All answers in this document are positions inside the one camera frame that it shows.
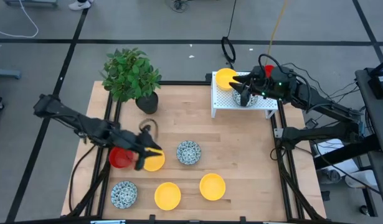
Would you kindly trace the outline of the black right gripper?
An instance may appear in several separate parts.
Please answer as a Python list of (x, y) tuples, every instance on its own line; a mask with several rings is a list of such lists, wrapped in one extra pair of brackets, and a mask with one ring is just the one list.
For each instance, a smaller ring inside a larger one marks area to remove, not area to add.
[(240, 105), (247, 106), (251, 93), (264, 98), (284, 100), (286, 95), (287, 76), (275, 67), (270, 78), (265, 76), (265, 69), (260, 66), (253, 67), (248, 75), (236, 75), (232, 77), (229, 85), (237, 91), (241, 91)]

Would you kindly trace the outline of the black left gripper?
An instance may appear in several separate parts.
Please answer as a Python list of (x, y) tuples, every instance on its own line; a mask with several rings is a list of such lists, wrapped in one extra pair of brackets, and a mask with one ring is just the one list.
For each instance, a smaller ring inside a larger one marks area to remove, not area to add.
[[(144, 153), (145, 151), (146, 155), (163, 154), (162, 148), (152, 141), (150, 127), (140, 128), (138, 134), (125, 129), (118, 130), (117, 146), (137, 153)], [(135, 161), (135, 170), (141, 170), (144, 167), (144, 163), (145, 157), (138, 154), (138, 158)]]

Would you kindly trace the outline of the yellow mini bowl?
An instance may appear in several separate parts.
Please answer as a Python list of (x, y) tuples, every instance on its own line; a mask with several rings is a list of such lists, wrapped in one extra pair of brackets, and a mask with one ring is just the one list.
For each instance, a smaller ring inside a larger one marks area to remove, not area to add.
[(225, 194), (225, 181), (219, 174), (206, 174), (199, 183), (199, 190), (205, 199), (210, 201), (219, 200)]
[(181, 201), (181, 191), (175, 183), (162, 183), (154, 193), (154, 201), (161, 210), (173, 210)]
[(154, 172), (162, 168), (165, 163), (165, 155), (163, 150), (147, 148), (148, 151), (157, 152), (158, 156), (147, 157), (144, 162), (144, 170)]
[(231, 68), (222, 68), (215, 75), (215, 82), (219, 89), (223, 91), (231, 91), (230, 82), (236, 82), (233, 77), (237, 76), (237, 72)]

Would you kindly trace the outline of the blue patterned mini bowl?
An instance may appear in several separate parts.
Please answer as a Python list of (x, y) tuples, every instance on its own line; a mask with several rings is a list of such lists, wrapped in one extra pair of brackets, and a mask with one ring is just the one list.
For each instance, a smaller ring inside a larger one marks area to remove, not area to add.
[(176, 150), (178, 161), (184, 165), (196, 164), (202, 155), (201, 147), (194, 141), (183, 141)]
[[(238, 104), (239, 106), (242, 106), (241, 104), (241, 95), (240, 93), (238, 93), (236, 90), (234, 90), (232, 92), (232, 98), (233, 100), (235, 101), (236, 104)], [(251, 107), (253, 105), (255, 105), (258, 101), (258, 95), (251, 95), (247, 104), (245, 105), (245, 107)]]
[(111, 191), (111, 203), (119, 209), (130, 208), (137, 200), (138, 189), (130, 181), (117, 183)]

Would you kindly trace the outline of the white perforated metal shelf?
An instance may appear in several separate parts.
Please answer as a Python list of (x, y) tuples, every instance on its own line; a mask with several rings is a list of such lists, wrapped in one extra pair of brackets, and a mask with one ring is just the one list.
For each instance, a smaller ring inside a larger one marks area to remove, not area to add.
[(211, 81), (211, 117), (215, 118), (217, 110), (264, 110), (266, 119), (270, 119), (278, 110), (278, 103), (276, 100), (264, 98), (258, 95), (258, 101), (251, 107), (239, 106), (232, 98), (231, 91), (223, 91), (218, 88), (215, 82), (215, 75), (217, 72), (212, 72)]

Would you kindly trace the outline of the black plant pot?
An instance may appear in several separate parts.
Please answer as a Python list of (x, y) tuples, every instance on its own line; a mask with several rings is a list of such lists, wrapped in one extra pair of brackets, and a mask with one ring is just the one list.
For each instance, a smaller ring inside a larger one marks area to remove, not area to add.
[(159, 98), (155, 92), (149, 96), (136, 99), (137, 107), (146, 114), (154, 114), (158, 110)]

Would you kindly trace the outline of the green artificial plant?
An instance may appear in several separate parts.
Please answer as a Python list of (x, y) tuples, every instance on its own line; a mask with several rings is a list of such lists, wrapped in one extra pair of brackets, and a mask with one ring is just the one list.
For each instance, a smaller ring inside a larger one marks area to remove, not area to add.
[(148, 55), (139, 48), (116, 49), (106, 55), (100, 75), (102, 85), (115, 101), (126, 102), (151, 96), (160, 88), (162, 75), (151, 64)]

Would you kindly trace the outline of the white paper sheets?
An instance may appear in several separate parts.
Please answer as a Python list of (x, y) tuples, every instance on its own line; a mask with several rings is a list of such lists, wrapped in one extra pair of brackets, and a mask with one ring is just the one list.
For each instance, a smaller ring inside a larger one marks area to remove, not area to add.
[[(314, 145), (314, 149), (318, 153), (315, 157), (318, 157), (321, 154), (325, 155), (343, 146), (344, 144), (339, 139), (330, 139), (324, 142), (317, 143)], [(341, 172), (341, 170), (345, 171), (348, 174), (352, 174), (357, 172), (359, 168), (353, 159), (348, 159), (346, 161), (335, 164), (335, 167), (327, 164), (326, 167), (317, 170), (336, 170), (340, 174), (340, 176), (343, 177), (345, 176), (345, 174)]]

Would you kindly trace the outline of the black chair base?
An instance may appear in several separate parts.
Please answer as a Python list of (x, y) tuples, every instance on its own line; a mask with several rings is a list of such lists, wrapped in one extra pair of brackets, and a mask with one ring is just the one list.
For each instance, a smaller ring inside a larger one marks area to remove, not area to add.
[(176, 13), (186, 12), (189, 8), (189, 0), (165, 0), (165, 3), (170, 10)]

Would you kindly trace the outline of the dark grey side desk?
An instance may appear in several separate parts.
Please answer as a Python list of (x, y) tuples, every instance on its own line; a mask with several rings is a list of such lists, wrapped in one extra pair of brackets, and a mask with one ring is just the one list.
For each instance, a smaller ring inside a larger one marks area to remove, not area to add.
[(367, 70), (355, 71), (359, 89), (368, 111), (372, 127), (379, 142), (380, 150), (368, 153), (369, 160), (376, 177), (378, 188), (383, 201), (383, 100), (378, 100), (373, 94), (368, 81), (371, 79)]

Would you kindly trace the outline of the black monitor device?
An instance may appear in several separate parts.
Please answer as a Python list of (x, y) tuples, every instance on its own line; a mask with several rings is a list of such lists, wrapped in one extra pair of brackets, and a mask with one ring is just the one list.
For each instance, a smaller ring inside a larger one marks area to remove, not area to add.
[(383, 62), (376, 68), (368, 69), (368, 84), (378, 100), (383, 100)]

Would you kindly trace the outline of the grey furniture foot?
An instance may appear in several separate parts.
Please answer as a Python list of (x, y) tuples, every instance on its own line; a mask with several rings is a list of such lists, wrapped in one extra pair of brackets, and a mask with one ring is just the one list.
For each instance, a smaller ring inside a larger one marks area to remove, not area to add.
[(21, 72), (18, 70), (0, 69), (0, 77), (9, 77), (9, 78), (20, 79), (21, 78)]

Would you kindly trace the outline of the person's foot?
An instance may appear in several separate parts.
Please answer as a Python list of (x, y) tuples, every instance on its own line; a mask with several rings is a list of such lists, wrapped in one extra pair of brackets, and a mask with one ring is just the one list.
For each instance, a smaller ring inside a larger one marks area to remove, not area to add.
[(69, 9), (73, 11), (88, 9), (93, 2), (94, 0), (75, 0), (73, 3), (69, 4)]

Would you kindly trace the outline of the black aluminium table frame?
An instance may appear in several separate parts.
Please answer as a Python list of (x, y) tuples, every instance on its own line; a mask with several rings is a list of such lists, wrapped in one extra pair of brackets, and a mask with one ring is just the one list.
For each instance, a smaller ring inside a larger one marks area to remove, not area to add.
[[(308, 223), (310, 217), (280, 175), (273, 151), (274, 128), (302, 125), (301, 111), (281, 106), (270, 118), (260, 110), (224, 110), (211, 117), (209, 81), (161, 81), (158, 143), (166, 162), (156, 172), (111, 168), (80, 216), (93, 220), (126, 220), (126, 224), (223, 224), (286, 222)], [(181, 164), (176, 150), (194, 141), (202, 155), (194, 165)], [(225, 181), (223, 197), (205, 199), (199, 190), (203, 176), (219, 174)], [(113, 187), (122, 181), (138, 189), (136, 202), (126, 209), (111, 203)], [(154, 193), (165, 182), (181, 191), (179, 205), (161, 210)]]

